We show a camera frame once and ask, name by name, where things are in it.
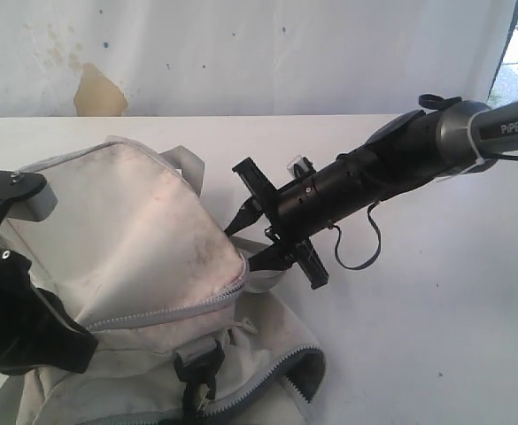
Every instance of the white bag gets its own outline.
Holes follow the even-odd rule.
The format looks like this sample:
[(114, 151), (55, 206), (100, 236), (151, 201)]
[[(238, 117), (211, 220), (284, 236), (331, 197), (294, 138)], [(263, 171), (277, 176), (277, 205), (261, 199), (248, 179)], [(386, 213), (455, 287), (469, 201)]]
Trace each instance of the white bag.
[[(47, 178), (58, 206), (40, 223), (6, 220), (0, 246), (31, 259), (33, 283), (99, 345), (82, 375), (27, 373), (18, 425), (305, 423), (324, 355), (272, 293), (244, 292), (246, 259), (197, 197), (201, 160), (110, 137), (25, 171)], [(198, 385), (188, 421), (175, 363), (216, 352), (215, 397)]]

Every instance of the black cylindrical joint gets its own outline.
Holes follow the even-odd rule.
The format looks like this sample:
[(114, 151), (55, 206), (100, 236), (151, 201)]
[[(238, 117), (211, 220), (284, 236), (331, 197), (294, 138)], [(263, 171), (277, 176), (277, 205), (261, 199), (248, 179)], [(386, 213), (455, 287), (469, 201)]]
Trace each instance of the black cylindrical joint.
[(278, 202), (286, 236), (302, 241), (380, 199), (382, 176), (377, 156), (361, 146), (291, 186)]

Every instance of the brown stain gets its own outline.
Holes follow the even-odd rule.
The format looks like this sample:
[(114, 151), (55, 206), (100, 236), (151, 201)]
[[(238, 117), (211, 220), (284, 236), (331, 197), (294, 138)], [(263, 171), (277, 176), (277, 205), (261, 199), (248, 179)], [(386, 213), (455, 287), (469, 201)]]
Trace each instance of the brown stain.
[(72, 68), (72, 70), (75, 73), (78, 73), (79, 71), (81, 71), (81, 62), (80, 62), (80, 59), (78, 58), (78, 55), (76, 55), (75, 53), (70, 53), (68, 55), (67, 64), (70, 66), (70, 68)]
[(73, 104), (78, 117), (120, 117), (127, 99), (111, 80), (93, 64), (83, 64), (80, 85)]
[(47, 49), (46, 53), (48, 53), (54, 63), (58, 66), (64, 64), (64, 57), (62, 56), (62, 52), (57, 48)]

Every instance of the table surface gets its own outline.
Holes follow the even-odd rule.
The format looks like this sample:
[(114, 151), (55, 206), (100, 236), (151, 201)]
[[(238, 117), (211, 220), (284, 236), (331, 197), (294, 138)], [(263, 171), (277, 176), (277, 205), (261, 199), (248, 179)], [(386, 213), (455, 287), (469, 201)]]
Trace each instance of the table surface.
[[(225, 226), (248, 193), (231, 167), (252, 157), (276, 185), (298, 154), (318, 168), (350, 151), (387, 115), (240, 118), (0, 119), (0, 168), (101, 143), (157, 151), (183, 144), (206, 163), (202, 202)], [(362, 272), (313, 243), (329, 285), (312, 291), (293, 268), (275, 289), (319, 338), (328, 373), (316, 423), (518, 423), (518, 164), (431, 183), (380, 205), (383, 253)], [(266, 223), (243, 236), (265, 240)], [(360, 212), (343, 221), (342, 258), (376, 240)]]

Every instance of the black cable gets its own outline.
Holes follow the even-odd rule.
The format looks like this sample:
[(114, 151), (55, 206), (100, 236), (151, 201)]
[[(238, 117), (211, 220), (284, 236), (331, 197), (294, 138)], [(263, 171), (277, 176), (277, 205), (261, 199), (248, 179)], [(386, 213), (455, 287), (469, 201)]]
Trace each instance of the black cable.
[(485, 159), (502, 159), (504, 161), (518, 161), (518, 155), (503, 155), (502, 153), (482, 153)]
[(329, 226), (329, 228), (336, 228), (337, 232), (338, 232), (336, 247), (334, 248), (334, 254), (335, 254), (336, 261), (339, 264), (339, 266), (346, 268), (347, 270), (364, 270), (365, 268), (371, 266), (376, 261), (376, 259), (379, 258), (379, 255), (381, 255), (381, 229), (379, 229), (379, 227), (376, 225), (375, 220), (373, 220), (373, 217), (371, 217), (371, 212), (376, 208), (377, 205), (379, 205), (378, 201), (374, 202), (367, 208), (367, 218), (368, 218), (368, 222), (371, 223), (371, 227), (376, 232), (376, 237), (378, 239), (378, 246), (376, 247), (376, 252), (373, 254), (373, 256), (370, 259), (368, 259), (367, 261), (365, 261), (363, 264), (361, 264), (360, 266), (355, 266), (355, 267), (346, 266), (344, 264), (344, 262), (339, 258), (339, 244), (341, 243), (341, 237), (343, 235), (343, 231), (336, 224), (332, 224)]

